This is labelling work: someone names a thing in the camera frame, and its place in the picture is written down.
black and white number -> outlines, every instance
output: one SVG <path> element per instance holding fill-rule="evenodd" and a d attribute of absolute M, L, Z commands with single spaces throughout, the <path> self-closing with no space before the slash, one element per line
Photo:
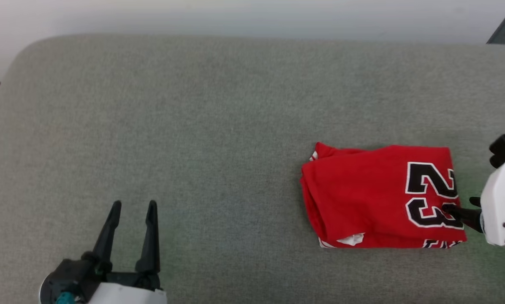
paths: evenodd
<path fill-rule="evenodd" d="M 455 177 L 453 170 L 449 169 L 449 185 L 438 169 L 432 163 L 409 162 L 407 168 L 407 194 L 425 194 L 428 185 L 442 198 L 457 198 Z M 463 223 L 445 214 L 437 206 L 428 206 L 426 198 L 412 198 L 406 204 L 408 219 L 418 227 L 446 227 L 463 229 Z"/>
<path fill-rule="evenodd" d="M 453 241 L 451 242 L 451 244 L 448 244 L 448 242 L 440 242 L 440 241 L 436 241 L 436 240 L 425 240 L 423 242 L 423 247 L 422 248 L 451 248 L 457 244 L 460 244 L 461 242 L 456 242 L 456 241 Z"/>

